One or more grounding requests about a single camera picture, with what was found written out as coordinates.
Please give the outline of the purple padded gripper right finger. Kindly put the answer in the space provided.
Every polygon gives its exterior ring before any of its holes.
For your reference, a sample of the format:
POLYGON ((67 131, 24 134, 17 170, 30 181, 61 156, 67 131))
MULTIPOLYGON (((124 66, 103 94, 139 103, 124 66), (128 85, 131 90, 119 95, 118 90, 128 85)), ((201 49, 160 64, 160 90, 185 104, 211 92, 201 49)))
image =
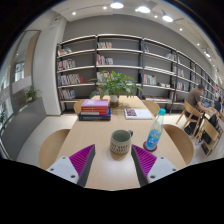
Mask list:
POLYGON ((156 157, 139 146, 132 145, 131 155, 141 187, 177 171, 166 157, 156 157))

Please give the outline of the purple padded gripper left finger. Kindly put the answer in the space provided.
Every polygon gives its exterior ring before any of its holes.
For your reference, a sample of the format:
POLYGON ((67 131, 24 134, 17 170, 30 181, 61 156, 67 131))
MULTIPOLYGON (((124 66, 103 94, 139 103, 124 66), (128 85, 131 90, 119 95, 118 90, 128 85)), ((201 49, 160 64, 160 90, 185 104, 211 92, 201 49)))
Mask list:
POLYGON ((87 146, 70 157, 62 156, 47 171, 84 187, 86 185, 92 161, 95 156, 95 145, 87 146))

